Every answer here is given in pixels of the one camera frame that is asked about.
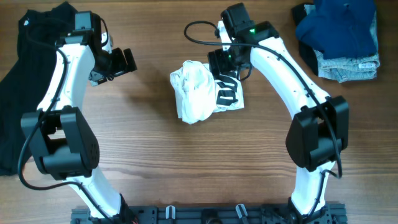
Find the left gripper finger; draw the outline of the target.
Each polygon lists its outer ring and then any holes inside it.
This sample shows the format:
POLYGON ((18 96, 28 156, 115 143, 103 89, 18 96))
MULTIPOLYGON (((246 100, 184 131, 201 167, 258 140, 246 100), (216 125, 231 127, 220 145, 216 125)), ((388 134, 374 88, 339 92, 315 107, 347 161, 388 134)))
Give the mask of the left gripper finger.
POLYGON ((133 54, 131 52, 131 49, 124 49, 124 56, 126 59, 126 68, 125 71, 126 72, 133 72, 135 70, 137 70, 137 65, 136 62, 134 60, 133 54))
POLYGON ((123 51, 120 48, 112 50, 111 54, 111 74, 118 77, 126 73, 127 62, 123 51))

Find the white t-shirt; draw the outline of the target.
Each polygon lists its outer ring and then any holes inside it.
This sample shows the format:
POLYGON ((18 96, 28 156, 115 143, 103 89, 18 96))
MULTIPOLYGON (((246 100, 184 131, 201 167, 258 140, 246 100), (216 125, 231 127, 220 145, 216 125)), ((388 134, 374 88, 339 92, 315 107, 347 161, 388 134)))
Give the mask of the white t-shirt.
POLYGON ((243 88, 236 75, 232 71, 214 77, 207 63, 185 61, 170 74, 178 118, 193 124, 213 113, 243 109, 243 88))

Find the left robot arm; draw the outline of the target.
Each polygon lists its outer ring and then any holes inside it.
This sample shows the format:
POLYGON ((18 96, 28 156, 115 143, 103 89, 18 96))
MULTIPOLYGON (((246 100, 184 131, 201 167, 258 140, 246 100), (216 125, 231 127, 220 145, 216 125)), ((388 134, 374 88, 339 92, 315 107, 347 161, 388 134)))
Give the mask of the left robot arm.
POLYGON ((18 165, 19 180, 38 191, 70 186, 88 206, 92 223, 137 223, 136 214, 102 173, 98 140, 81 112, 87 84, 97 86, 136 70, 131 49, 113 48, 108 33, 84 26, 53 44, 28 40, 52 49, 56 64, 36 111, 22 116, 26 139, 21 152, 30 151, 38 170, 57 183, 28 183, 22 164, 18 165))

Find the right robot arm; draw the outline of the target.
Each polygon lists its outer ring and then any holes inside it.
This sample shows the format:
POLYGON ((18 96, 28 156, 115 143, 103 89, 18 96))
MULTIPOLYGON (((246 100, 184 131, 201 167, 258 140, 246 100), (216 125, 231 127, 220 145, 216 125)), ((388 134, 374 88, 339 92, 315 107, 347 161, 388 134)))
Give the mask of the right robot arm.
POLYGON ((265 21, 219 21, 219 50, 208 54, 212 74, 257 69, 269 81, 292 118, 285 145, 297 166, 294 191, 285 216, 291 223, 329 219, 324 199, 329 176, 343 175, 341 152, 348 145, 348 102, 317 86, 265 21))

